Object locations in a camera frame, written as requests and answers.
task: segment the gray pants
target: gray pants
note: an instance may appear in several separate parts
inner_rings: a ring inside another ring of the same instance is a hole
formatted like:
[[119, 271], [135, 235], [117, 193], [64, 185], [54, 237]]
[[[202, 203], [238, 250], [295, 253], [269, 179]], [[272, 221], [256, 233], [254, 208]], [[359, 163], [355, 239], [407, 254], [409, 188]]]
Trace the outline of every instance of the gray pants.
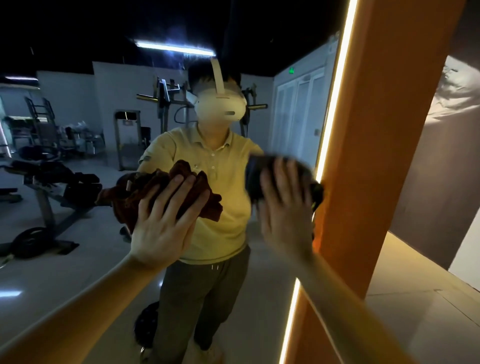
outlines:
[[250, 247], [220, 263], [191, 265], [177, 261], [167, 268], [160, 290], [154, 363], [181, 364], [193, 330], [207, 350], [213, 335], [232, 312], [245, 280]]

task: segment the person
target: person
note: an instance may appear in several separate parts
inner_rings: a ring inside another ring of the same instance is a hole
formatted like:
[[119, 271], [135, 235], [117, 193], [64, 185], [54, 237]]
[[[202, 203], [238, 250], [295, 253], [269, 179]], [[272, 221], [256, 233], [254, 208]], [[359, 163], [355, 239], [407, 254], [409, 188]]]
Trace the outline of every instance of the person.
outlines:
[[[308, 183], [296, 164], [275, 162], [275, 182], [261, 174], [264, 200], [258, 204], [267, 244], [300, 279], [342, 362], [413, 364], [398, 342], [321, 256], [312, 251], [312, 209]], [[158, 196], [153, 188], [139, 205], [130, 253], [82, 293], [0, 348], [0, 363], [81, 363], [100, 336], [157, 273], [175, 262], [192, 241], [204, 194], [178, 220], [176, 213], [192, 187], [173, 180]]]
[[[241, 75], [221, 64], [225, 88], [240, 92]], [[210, 60], [188, 69], [193, 94], [209, 87], [215, 76]], [[219, 222], [200, 218], [192, 244], [167, 268], [158, 307], [158, 324], [150, 360], [180, 364], [193, 334], [193, 347], [207, 363], [222, 361], [213, 343], [220, 324], [230, 315], [245, 280], [250, 248], [246, 227], [252, 206], [245, 191], [244, 171], [250, 154], [262, 154], [251, 139], [230, 130], [231, 121], [199, 117], [189, 127], [158, 136], [140, 159], [139, 171], [168, 171], [183, 159], [194, 172], [203, 170], [215, 194], [222, 196]]]

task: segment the orange pillar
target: orange pillar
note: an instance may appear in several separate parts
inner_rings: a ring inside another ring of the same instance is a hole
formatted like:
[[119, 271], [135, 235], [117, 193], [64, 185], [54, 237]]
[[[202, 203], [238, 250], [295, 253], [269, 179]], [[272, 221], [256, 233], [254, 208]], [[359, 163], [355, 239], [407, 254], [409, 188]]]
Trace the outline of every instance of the orange pillar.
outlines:
[[[464, 1], [351, 0], [349, 12], [352, 6], [319, 153], [326, 193], [314, 248], [364, 298]], [[301, 289], [285, 362], [338, 363]]]

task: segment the headset strap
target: headset strap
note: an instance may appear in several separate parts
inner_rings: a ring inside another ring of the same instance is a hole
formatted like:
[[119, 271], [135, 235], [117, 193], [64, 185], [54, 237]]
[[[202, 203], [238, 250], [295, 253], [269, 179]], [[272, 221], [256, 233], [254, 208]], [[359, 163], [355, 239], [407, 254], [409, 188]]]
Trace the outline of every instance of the headset strap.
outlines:
[[224, 94], [225, 88], [223, 86], [223, 77], [222, 77], [222, 71], [220, 70], [220, 63], [218, 63], [217, 58], [211, 58], [210, 62], [212, 63], [213, 76], [215, 77], [216, 93]]

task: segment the hand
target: hand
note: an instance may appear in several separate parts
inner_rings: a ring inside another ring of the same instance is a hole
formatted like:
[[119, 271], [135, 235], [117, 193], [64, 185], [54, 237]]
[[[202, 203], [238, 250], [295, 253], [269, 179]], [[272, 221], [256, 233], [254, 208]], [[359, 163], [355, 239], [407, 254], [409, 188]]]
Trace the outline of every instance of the hand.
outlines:
[[264, 200], [257, 208], [262, 235], [286, 260], [301, 264], [313, 256], [310, 178], [300, 182], [297, 163], [285, 164], [282, 158], [275, 160], [274, 172], [278, 193], [270, 172], [264, 169], [260, 175]]
[[200, 194], [177, 221], [178, 210], [192, 188], [195, 177], [189, 176], [185, 182], [182, 181], [181, 175], [170, 181], [156, 198], [151, 213], [148, 206], [159, 189], [158, 185], [153, 187], [138, 205], [138, 220], [133, 229], [129, 254], [149, 268], [161, 270], [180, 258], [190, 246], [195, 222], [210, 195], [209, 191]]

